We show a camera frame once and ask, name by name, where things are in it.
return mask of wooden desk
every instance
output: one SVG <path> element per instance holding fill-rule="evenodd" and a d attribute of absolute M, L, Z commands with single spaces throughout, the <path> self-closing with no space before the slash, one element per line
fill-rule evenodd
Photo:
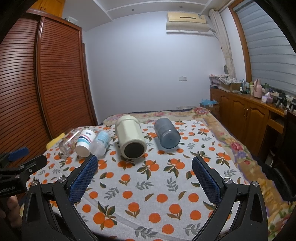
<path fill-rule="evenodd" d="M 264 158 L 270 139 L 283 133 L 284 111 L 274 104 L 266 104 L 251 95 L 212 88 L 210 98 L 220 103 L 220 122 L 255 156 L 263 151 L 260 156 Z"/>

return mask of wooden cabinet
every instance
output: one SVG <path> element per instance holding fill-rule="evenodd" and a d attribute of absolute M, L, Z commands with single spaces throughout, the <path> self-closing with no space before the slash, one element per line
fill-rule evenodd
<path fill-rule="evenodd" d="M 228 93 L 220 89 L 210 89 L 210 98 L 220 103 L 221 124 L 243 143 L 252 155 L 258 156 L 267 123 L 272 121 L 269 119 L 269 112 L 279 115 L 281 112 L 250 95 Z"/>
<path fill-rule="evenodd" d="M 245 124 L 244 145 L 252 154 L 259 153 L 268 121 L 269 110 L 248 103 Z"/>
<path fill-rule="evenodd" d="M 31 8 L 62 17 L 65 0 L 38 0 Z"/>
<path fill-rule="evenodd" d="M 248 102 L 243 99 L 231 98 L 229 130 L 241 142 L 244 139 L 247 105 Z"/>
<path fill-rule="evenodd" d="M 42 154 L 70 128 L 97 125 L 82 54 L 82 29 L 28 10 L 0 44 L 0 153 Z"/>
<path fill-rule="evenodd" d="M 231 101 L 229 99 L 227 92 L 225 94 L 221 95 L 221 98 L 220 98 L 220 122 L 227 129 L 229 128 L 229 116 L 231 113 L 230 112 L 230 106 L 231 106 L 230 102 Z"/>

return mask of floral bedspread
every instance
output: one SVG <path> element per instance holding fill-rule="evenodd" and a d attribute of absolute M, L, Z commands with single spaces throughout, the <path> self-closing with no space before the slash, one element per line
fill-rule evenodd
<path fill-rule="evenodd" d="M 93 232 L 125 241 L 192 240 L 215 209 L 192 171 L 195 156 L 202 156 L 222 177 L 247 183 L 204 123 L 173 123 L 181 142 L 172 149 L 161 147 L 153 122 L 142 123 L 147 151 L 136 160 L 120 155 L 114 125 L 90 127 L 95 132 L 105 129 L 112 136 L 106 154 L 98 161 L 97 173 L 82 200 L 75 204 Z M 28 186 L 36 179 L 40 183 L 55 182 L 85 161 L 76 153 L 65 158 L 57 144 L 44 155 L 47 166 L 31 175 Z M 58 213 L 56 202 L 51 203 Z M 229 230 L 238 205 L 234 204 L 222 233 Z"/>
<path fill-rule="evenodd" d="M 104 121 L 104 125 L 113 125 L 123 115 L 132 115 L 142 123 L 153 122 L 156 119 L 167 117 L 171 121 L 178 123 L 186 120 L 201 121 L 211 130 L 215 138 L 224 148 L 227 155 L 231 157 L 235 167 L 240 171 L 247 182 L 257 181 L 260 184 L 263 197 L 265 200 L 267 215 L 269 240 L 272 240 L 282 229 L 292 210 L 295 207 L 294 203 L 288 203 L 282 200 L 273 181 L 268 180 L 262 172 L 261 167 L 252 159 L 247 148 L 238 140 L 233 138 L 221 123 L 205 108 L 194 108 L 185 112 L 151 112 L 145 114 L 119 114 L 108 117 Z"/>

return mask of wooden louvered door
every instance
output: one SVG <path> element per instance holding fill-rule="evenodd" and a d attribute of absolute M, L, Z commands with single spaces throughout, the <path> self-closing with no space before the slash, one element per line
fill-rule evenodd
<path fill-rule="evenodd" d="M 30 151 L 12 166 L 43 153 L 50 141 L 34 68 L 39 20 L 33 15 L 20 18 L 0 44 L 0 153 L 24 146 Z"/>
<path fill-rule="evenodd" d="M 84 79 L 81 29 L 43 18 L 37 55 L 39 91 L 53 137 L 71 127 L 91 126 Z"/>

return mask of air conditioner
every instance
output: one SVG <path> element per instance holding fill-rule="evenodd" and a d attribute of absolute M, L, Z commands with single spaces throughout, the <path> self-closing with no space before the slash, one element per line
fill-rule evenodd
<path fill-rule="evenodd" d="M 186 12 L 168 12 L 167 30 L 208 32 L 210 26 L 204 15 Z"/>

